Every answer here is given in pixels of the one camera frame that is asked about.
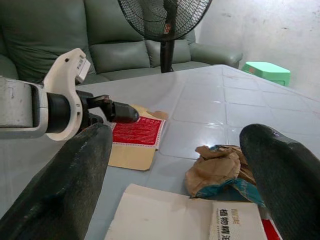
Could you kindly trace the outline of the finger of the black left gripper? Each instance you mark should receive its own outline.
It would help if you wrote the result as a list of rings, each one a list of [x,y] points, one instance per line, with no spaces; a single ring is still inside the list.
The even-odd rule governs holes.
[[[129,104],[112,102],[107,120],[111,123],[135,123],[139,117],[138,111]]]

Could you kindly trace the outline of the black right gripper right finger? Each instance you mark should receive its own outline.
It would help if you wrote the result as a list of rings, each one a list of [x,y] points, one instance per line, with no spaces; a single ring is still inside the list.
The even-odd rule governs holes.
[[[258,192],[284,240],[320,238],[320,160],[302,143],[249,124],[239,143]]]

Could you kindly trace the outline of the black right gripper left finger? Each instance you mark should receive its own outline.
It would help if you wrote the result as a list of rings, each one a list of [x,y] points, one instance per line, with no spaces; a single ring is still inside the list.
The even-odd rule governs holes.
[[[0,220],[3,240],[83,240],[100,196],[112,128],[95,123],[69,139]]]

